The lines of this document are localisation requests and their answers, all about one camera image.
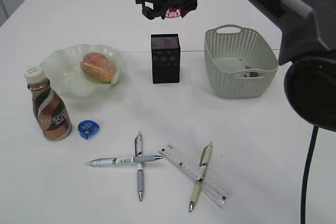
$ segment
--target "black pen holder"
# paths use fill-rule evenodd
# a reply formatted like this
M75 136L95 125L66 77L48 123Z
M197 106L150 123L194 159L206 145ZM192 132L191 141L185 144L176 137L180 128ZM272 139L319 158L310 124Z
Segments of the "black pen holder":
M180 82L181 48L178 34L151 35L153 83Z

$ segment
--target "coffee bottle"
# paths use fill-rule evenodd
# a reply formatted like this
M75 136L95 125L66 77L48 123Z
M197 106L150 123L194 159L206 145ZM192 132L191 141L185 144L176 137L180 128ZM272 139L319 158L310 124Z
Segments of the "coffee bottle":
M33 96L33 113L49 140L61 140L71 131L71 121L63 100L50 87L41 67L30 67L25 72L28 89Z

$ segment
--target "sugar-coated bun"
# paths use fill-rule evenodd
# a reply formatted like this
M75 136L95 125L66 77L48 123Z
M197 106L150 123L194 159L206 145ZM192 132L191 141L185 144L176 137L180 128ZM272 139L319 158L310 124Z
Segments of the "sugar-coated bun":
M116 70L111 62L102 54L89 52L84 55L80 68L89 76L104 82L111 82Z

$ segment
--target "gray plastic basket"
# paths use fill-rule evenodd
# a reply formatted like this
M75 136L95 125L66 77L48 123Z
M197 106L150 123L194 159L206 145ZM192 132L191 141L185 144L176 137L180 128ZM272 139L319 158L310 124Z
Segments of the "gray plastic basket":
M234 27L237 33L219 34ZM253 29L225 25L205 33L205 65L214 91L224 98L252 98L271 84L278 61L263 37Z

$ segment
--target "pen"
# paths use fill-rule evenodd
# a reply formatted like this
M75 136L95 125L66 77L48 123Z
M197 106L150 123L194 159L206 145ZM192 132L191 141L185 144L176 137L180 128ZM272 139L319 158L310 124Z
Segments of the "pen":
M199 166L201 167L202 170L196 179L193 193L191 194L191 197L190 197L189 212L193 210L194 206L197 203L198 197L200 196L202 180L204 180L205 178L206 170L207 170L207 167L208 167L208 164L211 158L211 154L212 154L212 148L213 148L212 144L213 142L211 141L203 149L201 161L199 162Z
M141 132L138 133L134 140L135 145L135 156L142 156L142 134ZM138 180L138 195L139 195L139 201L142 201L142 194L143 194L143 167L142 163L138 163L138 169L137 169L137 180Z
M139 156L139 157L112 157L112 158L100 158L95 159L90 162L86 162L87 166L106 166L106 165L124 165L124 164L133 164L133 163L144 163L152 162L162 159L162 156Z

